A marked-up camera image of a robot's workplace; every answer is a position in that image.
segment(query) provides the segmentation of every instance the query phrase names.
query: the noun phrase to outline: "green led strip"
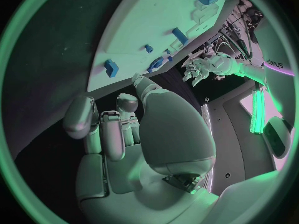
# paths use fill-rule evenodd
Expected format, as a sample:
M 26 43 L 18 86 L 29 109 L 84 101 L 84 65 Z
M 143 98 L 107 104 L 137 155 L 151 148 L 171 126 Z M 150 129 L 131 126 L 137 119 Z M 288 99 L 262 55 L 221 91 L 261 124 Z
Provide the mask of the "green led strip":
M 252 94 L 252 115 L 250 133 L 263 133 L 265 126 L 265 96 L 264 91 L 255 91 Z

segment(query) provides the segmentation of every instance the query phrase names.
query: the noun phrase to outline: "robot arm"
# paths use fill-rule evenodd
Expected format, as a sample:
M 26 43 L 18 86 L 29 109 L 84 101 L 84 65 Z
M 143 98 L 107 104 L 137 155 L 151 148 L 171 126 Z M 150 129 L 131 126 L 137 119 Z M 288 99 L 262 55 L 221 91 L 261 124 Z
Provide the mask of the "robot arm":
M 247 61 L 236 60 L 233 57 L 217 52 L 210 58 L 193 58 L 186 63 L 184 81 L 191 77 L 195 78 L 192 85 L 195 86 L 201 80 L 207 78 L 209 73 L 213 72 L 219 76 L 228 76 L 235 74 L 237 76 L 247 76 L 263 85 L 265 85 L 264 69 L 253 66 Z

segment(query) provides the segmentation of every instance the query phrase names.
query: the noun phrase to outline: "curved white surface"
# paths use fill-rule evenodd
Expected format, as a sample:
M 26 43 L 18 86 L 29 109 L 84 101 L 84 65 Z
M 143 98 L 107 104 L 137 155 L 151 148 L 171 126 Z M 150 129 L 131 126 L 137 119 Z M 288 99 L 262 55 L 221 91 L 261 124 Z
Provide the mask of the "curved white surface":
M 160 56 L 165 64 L 169 56 L 166 49 L 174 56 L 184 47 L 171 32 L 178 27 L 192 42 L 215 24 L 224 2 L 204 6 L 198 0 L 123 0 L 97 48 L 87 91 L 130 78 L 136 72 L 147 73 Z M 144 48 L 147 44 L 154 49 L 150 54 Z M 108 59 L 119 67 L 112 78 L 104 67 Z

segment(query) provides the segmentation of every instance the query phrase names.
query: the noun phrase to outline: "pink light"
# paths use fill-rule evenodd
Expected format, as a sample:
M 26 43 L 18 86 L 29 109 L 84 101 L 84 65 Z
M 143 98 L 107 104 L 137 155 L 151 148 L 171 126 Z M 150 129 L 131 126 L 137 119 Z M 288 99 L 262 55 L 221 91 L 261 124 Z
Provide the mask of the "pink light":
M 284 73 L 284 74 L 289 75 L 289 76 L 295 76 L 295 74 L 292 71 L 282 71 L 279 68 L 276 68 L 275 66 L 271 66 L 266 61 L 264 61 L 264 66 L 267 66 L 268 68 L 270 68 L 272 70 L 278 71 L 280 73 Z

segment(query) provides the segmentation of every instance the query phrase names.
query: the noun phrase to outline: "robotic hand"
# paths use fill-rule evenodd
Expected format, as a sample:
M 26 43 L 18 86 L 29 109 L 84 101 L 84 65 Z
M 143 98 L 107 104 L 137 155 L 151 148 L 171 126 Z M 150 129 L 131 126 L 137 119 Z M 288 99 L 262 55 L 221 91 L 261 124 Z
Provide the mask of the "robotic hand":
M 210 72 L 219 76 L 231 75 L 238 73 L 237 61 L 229 55 L 217 52 L 211 58 L 193 58 L 186 63 L 184 81 L 189 80 L 191 77 L 195 78 L 192 85 L 195 86 L 201 80 L 207 78 Z

